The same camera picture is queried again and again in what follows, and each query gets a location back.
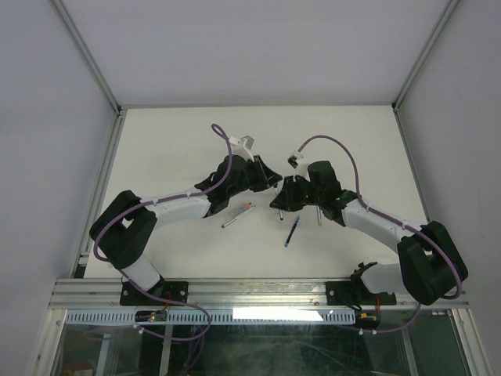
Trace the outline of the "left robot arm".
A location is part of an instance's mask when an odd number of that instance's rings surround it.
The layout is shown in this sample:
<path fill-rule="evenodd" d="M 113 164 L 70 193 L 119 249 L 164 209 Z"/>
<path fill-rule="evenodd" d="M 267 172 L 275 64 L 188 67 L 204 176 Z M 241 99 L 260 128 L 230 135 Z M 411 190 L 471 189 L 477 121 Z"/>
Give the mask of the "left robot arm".
<path fill-rule="evenodd" d="M 105 261 L 137 287 L 136 294 L 145 303 L 152 305 L 164 295 L 163 277 L 144 255 L 154 230 L 211 217 L 227 208 L 232 197 L 248 190 L 268 190 L 282 180 L 260 156 L 248 160 L 232 155 L 186 192 L 152 199 L 131 190 L 120 192 L 92 224 L 89 236 Z"/>

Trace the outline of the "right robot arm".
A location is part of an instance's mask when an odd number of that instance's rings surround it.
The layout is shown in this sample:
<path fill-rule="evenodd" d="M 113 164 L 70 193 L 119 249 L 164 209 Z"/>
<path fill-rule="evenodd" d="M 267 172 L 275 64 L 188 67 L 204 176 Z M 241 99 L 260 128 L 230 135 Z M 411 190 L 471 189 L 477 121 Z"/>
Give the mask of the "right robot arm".
<path fill-rule="evenodd" d="M 271 208 L 298 212 L 315 206 L 326 219 L 358 230 L 391 249 L 398 262 L 360 263 L 350 276 L 351 297 L 367 303 L 381 293 L 409 293 L 430 306 L 463 290 L 467 267 L 448 230 L 437 221 L 414 225 L 362 202 L 342 188 L 329 161 L 303 162 L 291 156 L 293 175 L 284 178 Z"/>

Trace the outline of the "white pen dark green end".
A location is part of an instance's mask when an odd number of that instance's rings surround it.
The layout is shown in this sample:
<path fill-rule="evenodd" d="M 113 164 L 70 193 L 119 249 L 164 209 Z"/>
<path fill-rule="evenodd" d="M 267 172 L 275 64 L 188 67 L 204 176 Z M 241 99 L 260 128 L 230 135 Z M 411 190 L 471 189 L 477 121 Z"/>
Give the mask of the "white pen dark green end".
<path fill-rule="evenodd" d="M 246 215 L 248 212 L 252 211 L 254 208 L 255 208 L 255 205 L 252 204 L 251 202 L 244 203 L 244 204 L 240 205 L 238 208 L 236 208 L 230 214 L 229 219 L 221 225 L 221 228 L 225 229 L 226 227 L 232 225 L 234 222 L 239 220 L 241 217 Z"/>

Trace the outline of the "white pen black end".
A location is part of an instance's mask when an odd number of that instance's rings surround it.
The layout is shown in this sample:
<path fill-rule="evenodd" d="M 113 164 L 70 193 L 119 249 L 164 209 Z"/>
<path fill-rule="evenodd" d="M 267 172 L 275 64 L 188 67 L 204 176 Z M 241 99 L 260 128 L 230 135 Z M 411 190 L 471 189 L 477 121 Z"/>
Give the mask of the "white pen black end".
<path fill-rule="evenodd" d="M 273 204 L 274 206 L 273 206 L 273 207 L 274 207 L 274 209 L 276 209 L 276 210 L 278 211 L 278 214 L 279 214 L 279 220 L 280 220 L 280 221 L 283 221 L 283 220 L 284 220 L 284 217 L 283 217 L 283 211 L 281 210 L 281 208 L 280 208 L 280 206 L 279 206 L 279 203 L 277 204 L 277 203 L 275 202 L 275 201 L 276 201 L 276 198 L 277 198 L 279 195 L 276 195 L 276 194 L 275 194 L 275 196 L 276 196 L 276 197 L 275 197 L 275 199 L 273 200 L 273 202 L 274 202 L 274 204 Z"/>

